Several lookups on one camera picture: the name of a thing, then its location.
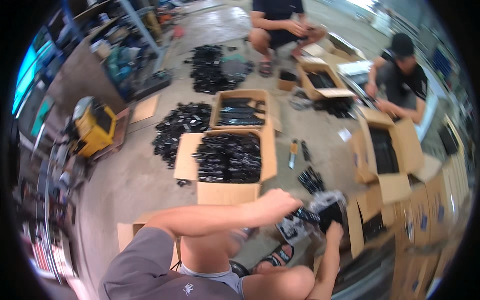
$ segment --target man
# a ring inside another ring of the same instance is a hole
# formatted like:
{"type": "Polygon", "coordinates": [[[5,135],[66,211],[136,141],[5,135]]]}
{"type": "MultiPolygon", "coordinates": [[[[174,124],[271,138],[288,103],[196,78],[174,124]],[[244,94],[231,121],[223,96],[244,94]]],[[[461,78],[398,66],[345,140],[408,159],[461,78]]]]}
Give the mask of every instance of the man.
{"type": "Polygon", "coordinates": [[[425,111],[428,80],[413,52],[409,36],[394,35],[391,47],[373,60],[365,91],[375,98],[378,86],[385,84],[387,100],[377,98],[377,108],[391,116],[411,118],[419,124],[425,111]]]}
{"type": "Polygon", "coordinates": [[[253,0],[250,13],[253,29],[249,40],[255,50],[263,54],[259,72],[263,77],[272,75],[272,55],[269,48],[276,48],[289,42],[302,40],[291,55],[301,55],[301,49],[325,36],[324,28],[315,28],[306,22],[301,0],[253,0]],[[291,20],[293,13],[298,21],[291,20]]]}
{"type": "Polygon", "coordinates": [[[138,231],[102,278],[101,300],[328,300],[339,266],[341,225],[332,222],[317,279],[306,266],[287,268],[293,248],[281,246],[239,278],[229,265],[241,242],[237,228],[279,222],[300,200],[281,189],[239,205],[194,205],[166,209],[138,231]],[[182,236],[181,267],[170,271],[173,239],[182,236]]]}

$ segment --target gray shorts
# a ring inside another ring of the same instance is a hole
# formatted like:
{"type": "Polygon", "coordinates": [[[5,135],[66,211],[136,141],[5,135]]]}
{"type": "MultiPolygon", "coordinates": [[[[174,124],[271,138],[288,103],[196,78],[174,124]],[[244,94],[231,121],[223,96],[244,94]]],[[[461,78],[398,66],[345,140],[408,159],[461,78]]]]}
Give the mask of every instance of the gray shorts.
{"type": "Polygon", "coordinates": [[[230,267],[230,269],[225,272],[207,274],[207,273],[194,272],[182,264],[178,272],[181,274],[190,275],[193,277],[202,277],[202,278],[211,279],[218,282],[223,282],[229,287],[231,287],[232,289],[234,289],[241,296],[243,300],[245,299],[243,296],[243,279],[245,277],[240,278],[237,274],[232,272],[232,267],[230,267]]]}

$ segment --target gray t-shirt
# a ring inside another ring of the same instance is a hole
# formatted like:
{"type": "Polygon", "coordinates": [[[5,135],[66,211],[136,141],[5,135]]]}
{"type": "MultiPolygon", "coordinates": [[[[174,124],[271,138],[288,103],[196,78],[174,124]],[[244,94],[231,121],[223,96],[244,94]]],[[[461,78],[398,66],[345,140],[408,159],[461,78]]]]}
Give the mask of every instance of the gray t-shirt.
{"type": "Polygon", "coordinates": [[[157,228],[143,228],[113,259],[100,281],[100,300],[240,300],[224,283],[170,271],[173,240],[157,228]]]}

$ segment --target clear plastic bag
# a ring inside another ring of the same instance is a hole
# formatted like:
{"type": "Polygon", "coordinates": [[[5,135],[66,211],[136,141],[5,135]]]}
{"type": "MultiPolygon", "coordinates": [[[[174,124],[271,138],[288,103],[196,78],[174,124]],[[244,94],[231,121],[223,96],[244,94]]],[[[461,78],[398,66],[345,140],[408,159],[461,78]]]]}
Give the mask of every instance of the clear plastic bag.
{"type": "Polygon", "coordinates": [[[313,101],[308,98],[307,94],[301,87],[294,86],[289,103],[293,109],[306,110],[312,107],[313,101]]]}

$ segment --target yellow machine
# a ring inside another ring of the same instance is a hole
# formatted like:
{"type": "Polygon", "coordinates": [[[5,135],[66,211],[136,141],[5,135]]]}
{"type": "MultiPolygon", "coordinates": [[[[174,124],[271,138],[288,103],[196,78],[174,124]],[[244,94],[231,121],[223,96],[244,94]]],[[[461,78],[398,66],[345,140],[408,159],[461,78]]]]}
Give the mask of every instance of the yellow machine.
{"type": "Polygon", "coordinates": [[[78,101],[72,121],[79,136],[76,154],[90,157],[113,143],[117,117],[108,106],[99,104],[93,97],[78,101]]]}

